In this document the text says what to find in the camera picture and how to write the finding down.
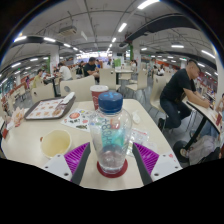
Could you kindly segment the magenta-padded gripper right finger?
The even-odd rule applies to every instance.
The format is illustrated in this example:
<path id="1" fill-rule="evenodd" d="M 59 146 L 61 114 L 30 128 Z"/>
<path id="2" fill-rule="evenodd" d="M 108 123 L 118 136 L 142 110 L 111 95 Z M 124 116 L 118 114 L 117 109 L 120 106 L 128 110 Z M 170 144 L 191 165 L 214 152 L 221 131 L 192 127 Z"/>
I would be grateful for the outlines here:
<path id="1" fill-rule="evenodd" d="M 173 151 L 159 155 L 143 145 L 134 143 L 132 152 L 144 185 L 182 169 Z"/>

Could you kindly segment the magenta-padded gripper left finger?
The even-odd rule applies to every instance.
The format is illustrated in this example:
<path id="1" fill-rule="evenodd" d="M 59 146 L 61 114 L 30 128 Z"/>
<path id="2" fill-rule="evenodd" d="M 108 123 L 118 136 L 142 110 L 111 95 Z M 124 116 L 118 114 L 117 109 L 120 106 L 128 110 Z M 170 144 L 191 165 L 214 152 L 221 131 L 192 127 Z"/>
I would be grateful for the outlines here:
<path id="1" fill-rule="evenodd" d="M 82 144 L 65 155 L 56 154 L 43 169 L 65 180 L 79 185 L 90 154 L 90 143 Z"/>

